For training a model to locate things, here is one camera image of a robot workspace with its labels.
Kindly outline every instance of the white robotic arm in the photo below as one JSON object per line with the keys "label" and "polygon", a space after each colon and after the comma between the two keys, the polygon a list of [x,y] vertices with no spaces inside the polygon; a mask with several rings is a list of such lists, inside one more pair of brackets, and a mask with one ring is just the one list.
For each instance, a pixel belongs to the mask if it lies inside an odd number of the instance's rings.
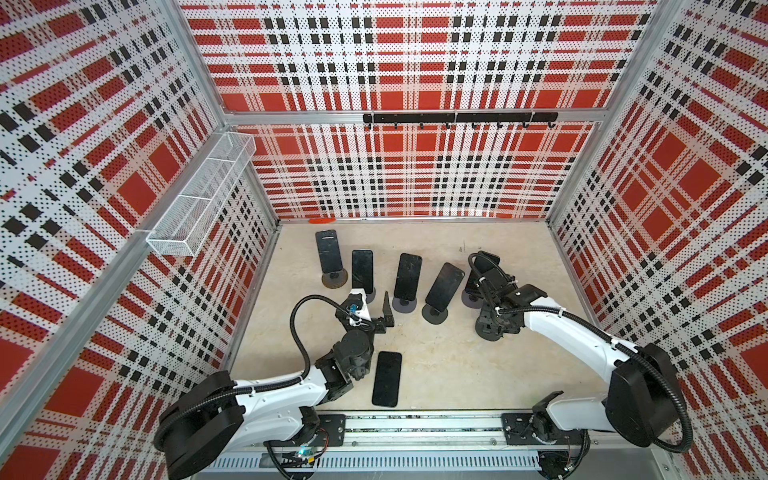
{"label": "white robotic arm", "polygon": [[[388,293],[381,318],[371,318],[365,298],[362,289],[353,289],[341,305],[320,295],[299,301],[290,326],[305,360],[303,372],[236,382],[227,371],[216,372],[166,409],[154,446],[165,453],[168,478],[181,480],[199,472],[227,450],[272,441],[302,445],[311,440],[319,428],[314,407],[338,399],[353,387],[352,378],[360,380],[370,372],[374,335],[394,326]],[[294,326],[296,310],[307,300],[334,306],[346,330],[314,365]]]}
{"label": "white robotic arm", "polygon": [[[532,285],[518,286],[498,266],[498,257],[485,252],[469,256],[472,268],[467,296],[483,299],[475,331],[496,341],[505,333],[527,327],[551,339],[592,368],[606,389],[588,396],[553,392],[533,407],[534,437],[556,442],[571,430],[618,432],[629,442],[652,442],[672,452],[690,448],[693,433],[685,401],[669,356],[657,346],[639,347],[618,339],[568,313],[547,293]],[[676,420],[683,441],[669,445],[658,440]]]}

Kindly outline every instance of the black cable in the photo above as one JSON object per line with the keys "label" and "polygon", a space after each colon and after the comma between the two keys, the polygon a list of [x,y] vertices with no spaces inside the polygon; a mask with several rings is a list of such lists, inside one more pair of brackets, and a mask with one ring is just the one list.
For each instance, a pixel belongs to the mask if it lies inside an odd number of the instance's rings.
{"label": "black cable", "polygon": [[[288,475],[288,472],[286,472],[286,469],[280,464],[280,462],[277,461],[277,455],[275,455],[275,451],[272,450],[271,442],[264,442],[264,446],[266,447],[266,453],[270,456],[270,460],[272,460],[272,463],[275,465],[275,468],[277,468],[277,471],[280,473],[280,475],[282,475],[286,480],[294,480],[291,475]],[[303,477],[303,480],[307,480],[312,475],[315,475],[315,472],[312,472],[308,476]]]}
{"label": "black cable", "polygon": [[584,457],[587,456],[589,453],[589,447],[590,447],[590,440],[589,440],[589,431],[587,429],[581,430],[581,449],[579,450],[578,455],[576,455],[576,459],[574,460],[573,467],[565,472],[563,475],[558,475],[555,478],[549,478],[547,474],[543,470],[539,470],[538,473],[542,477],[546,478],[547,480],[565,480],[566,478],[573,475],[573,472],[576,472],[576,469],[579,465],[581,465],[581,461],[584,460]]}
{"label": "black cable", "polygon": [[[505,313],[527,313],[527,312],[556,313],[558,315],[564,316],[567,319],[573,320],[574,322],[578,323],[579,325],[583,326],[590,332],[600,337],[606,343],[611,343],[611,340],[613,339],[613,337],[608,335],[603,330],[592,325],[587,320],[582,319],[581,317],[576,316],[573,313],[567,312],[565,310],[561,310],[557,307],[523,306],[520,308],[505,311]],[[680,443],[675,445],[675,444],[667,443],[660,439],[654,439],[654,444],[672,453],[685,453],[688,450],[690,450],[690,447],[694,444],[694,428],[691,425],[690,417],[688,416],[685,400],[679,397],[675,393],[675,391],[672,390],[672,385],[670,385],[670,383],[661,374],[661,372],[659,372],[653,365],[651,365],[639,353],[633,351],[632,349],[630,349],[629,347],[625,346],[622,343],[616,343],[616,349],[619,352],[622,352],[624,355],[633,359],[648,375],[650,375],[654,379],[656,383],[659,384],[662,390],[664,390],[664,394],[672,402],[675,412],[677,413],[677,417],[680,419],[680,429],[683,432],[683,438],[680,440]]]}
{"label": "black cable", "polygon": [[296,342],[296,346],[299,347],[299,351],[301,352],[301,356],[304,358],[304,371],[301,373],[301,379],[305,379],[307,375],[310,374],[310,367],[312,363],[310,362],[310,355],[306,352],[306,349],[304,348],[304,345],[301,343],[301,340],[299,340],[299,334],[296,333],[296,312],[299,311],[299,307],[302,306],[304,303],[309,302],[310,300],[322,300],[325,303],[328,303],[330,306],[335,307],[340,312],[344,313],[345,315],[349,316],[350,313],[344,309],[341,305],[334,302],[327,296],[323,295],[307,295],[296,304],[296,306],[293,308],[293,311],[290,313],[290,335],[293,337],[293,341]]}
{"label": "black cable", "polygon": [[246,393],[259,393],[259,392],[269,392],[271,390],[278,390],[283,389],[285,387],[296,385],[297,383],[301,382],[306,378],[307,375],[310,374],[310,355],[306,352],[306,349],[304,348],[304,345],[301,343],[301,340],[299,339],[299,334],[296,333],[296,312],[299,310],[299,307],[302,306],[304,303],[310,301],[310,300],[322,300],[325,303],[328,303],[330,306],[335,307],[337,310],[344,312],[345,315],[350,316],[351,314],[344,309],[341,305],[334,302],[327,296],[322,295],[308,295],[299,300],[299,302],[296,304],[296,306],[293,308],[293,311],[290,313],[290,334],[293,337],[293,341],[296,343],[296,346],[299,347],[299,351],[301,352],[301,356],[304,359],[304,370],[302,371],[300,376],[297,376],[296,378],[283,380],[282,382],[277,383],[271,383],[269,385],[259,385],[259,386],[248,386],[248,387],[238,387],[235,389],[228,390],[226,392],[222,392],[219,394],[216,394],[214,396],[210,396],[206,398],[205,400],[202,400],[195,405],[192,405],[191,407],[188,407],[185,410],[181,410],[179,412],[174,413],[168,419],[166,419],[164,422],[160,424],[160,426],[157,428],[157,431],[154,434],[154,438],[152,440],[152,445],[154,447],[162,452],[164,449],[163,443],[165,441],[165,435],[168,433],[168,430],[171,428],[171,426],[178,422],[179,420],[183,419],[184,417],[187,417],[193,412],[196,412],[200,409],[203,409],[207,406],[214,405],[218,403],[220,400],[228,399],[230,397],[243,395]]}
{"label": "black cable", "polygon": [[502,275],[504,278],[507,278],[507,273],[506,273],[504,270],[502,270],[502,268],[501,268],[499,265],[497,265],[497,264],[496,264],[496,262],[494,262],[494,261],[493,261],[491,258],[489,258],[489,257],[486,257],[486,256],[485,256],[485,255],[483,255],[482,253],[471,253],[471,254],[469,255],[469,257],[467,257],[467,262],[469,263],[469,268],[471,268],[471,269],[472,269],[472,272],[474,272],[474,273],[475,273],[475,275],[477,275],[477,276],[478,276],[478,279],[481,279],[481,278],[482,278],[482,276],[483,276],[483,274],[482,274],[482,273],[480,273],[480,270],[478,270],[478,267],[475,265],[475,262],[473,261],[473,260],[475,259],[475,257],[480,257],[480,258],[484,258],[484,259],[486,259],[486,260],[487,260],[487,261],[488,261],[488,262],[489,262],[491,265],[493,265],[493,267],[494,267],[494,268],[495,268],[495,269],[496,269],[496,270],[497,270],[497,271],[498,271],[498,272],[499,272],[499,273],[500,273],[500,274],[501,274],[501,275]]}

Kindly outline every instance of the plaid wall panel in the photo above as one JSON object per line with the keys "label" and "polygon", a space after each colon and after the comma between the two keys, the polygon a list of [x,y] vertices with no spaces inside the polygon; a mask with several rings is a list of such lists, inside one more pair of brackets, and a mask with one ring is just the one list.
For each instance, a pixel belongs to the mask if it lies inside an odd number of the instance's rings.
{"label": "plaid wall panel", "polygon": [[555,226],[601,325],[667,350],[694,478],[768,475],[768,5],[687,2]]}
{"label": "plaid wall panel", "polygon": [[213,126],[156,3],[0,2],[0,396]]}
{"label": "plaid wall panel", "polygon": [[547,216],[587,123],[245,126],[281,218]]}
{"label": "plaid wall panel", "polygon": [[603,107],[657,4],[179,3],[230,111]]}
{"label": "plaid wall panel", "polygon": [[241,179],[197,257],[151,254],[0,478],[166,478],[157,417],[227,358],[268,235]]}

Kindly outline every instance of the floor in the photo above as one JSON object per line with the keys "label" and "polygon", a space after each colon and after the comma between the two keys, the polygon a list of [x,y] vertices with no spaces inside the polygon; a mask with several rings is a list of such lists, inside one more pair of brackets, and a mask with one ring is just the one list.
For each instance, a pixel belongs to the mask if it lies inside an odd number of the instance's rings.
{"label": "floor", "polygon": [[[233,379],[264,379],[300,371],[303,362],[288,328],[294,304],[312,293],[341,303],[351,280],[337,290],[320,281],[314,233],[335,229],[344,267],[352,250],[374,252],[376,298],[369,305],[380,316],[384,292],[395,284],[400,253],[423,257],[413,313],[395,312],[395,328],[377,335],[376,351],[402,354],[397,409],[525,409],[555,390],[595,392],[607,389],[576,357],[551,340],[523,329],[498,342],[475,333],[479,310],[461,301],[461,289],[449,306],[448,319],[432,325],[421,317],[424,298],[444,262],[466,273],[467,255],[486,250],[499,255],[502,268],[518,284],[531,283],[562,306],[584,315],[574,287],[544,223],[332,223],[284,225],[270,261],[253,315],[232,368]],[[306,303],[296,316],[296,329],[310,358],[329,352],[344,329],[328,305]],[[371,373],[335,402],[319,409],[379,409],[371,403],[376,354]]]}

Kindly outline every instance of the black smartphone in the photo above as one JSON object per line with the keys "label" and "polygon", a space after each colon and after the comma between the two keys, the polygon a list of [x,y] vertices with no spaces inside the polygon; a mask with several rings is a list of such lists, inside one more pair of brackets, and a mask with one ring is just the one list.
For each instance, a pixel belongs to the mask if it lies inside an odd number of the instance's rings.
{"label": "black smartphone", "polygon": [[373,293],[373,250],[352,250],[352,288]]}
{"label": "black smartphone", "polygon": [[451,298],[464,278],[464,271],[446,262],[442,265],[432,288],[427,293],[426,303],[438,312],[448,308]]}
{"label": "black smartphone", "polygon": [[[488,272],[494,267],[494,265],[498,265],[502,261],[501,258],[499,258],[497,255],[494,255],[493,253],[484,252],[482,250],[480,250],[478,253],[482,253],[483,257],[475,257],[472,261],[475,262],[475,266],[480,271],[480,273]],[[477,281],[479,279],[480,277],[475,275],[475,271],[470,268],[469,277],[467,278],[467,283],[464,285],[464,290],[478,288]]]}
{"label": "black smartphone", "polygon": [[401,368],[401,353],[379,352],[379,361],[376,362],[376,378],[373,380],[373,398],[371,399],[373,405],[397,406]]}
{"label": "black smartphone", "polygon": [[340,272],[344,270],[341,264],[341,252],[339,251],[339,239],[335,230],[315,232],[317,242],[317,254],[320,256],[320,268],[323,273]]}
{"label": "black smartphone", "polygon": [[422,258],[410,253],[400,254],[400,264],[397,266],[395,280],[395,298],[416,300],[416,289],[419,287],[419,275],[422,272]]}

